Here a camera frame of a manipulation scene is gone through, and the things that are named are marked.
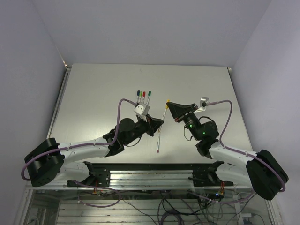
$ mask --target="white backdrop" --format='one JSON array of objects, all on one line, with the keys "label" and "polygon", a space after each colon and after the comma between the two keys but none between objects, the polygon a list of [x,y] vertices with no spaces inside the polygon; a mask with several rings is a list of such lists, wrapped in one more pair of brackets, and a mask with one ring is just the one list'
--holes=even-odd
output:
[{"label": "white backdrop", "polygon": [[[232,120],[224,142],[251,150],[250,142],[233,86],[226,67],[74,64],[67,83],[52,137],[58,142],[78,142],[95,139],[116,125],[117,105],[121,98],[136,100],[137,90],[152,91],[149,114],[161,118],[167,99],[179,104],[199,104],[200,97],[210,101],[230,99]],[[223,129],[229,104],[208,107],[200,115],[210,116]],[[136,121],[133,106],[123,103],[121,118]],[[91,162],[106,163],[205,163],[195,145],[183,136],[184,123],[175,123],[168,111],[161,134],[161,149],[157,154],[157,138],[143,135],[140,143],[122,153]]]}]

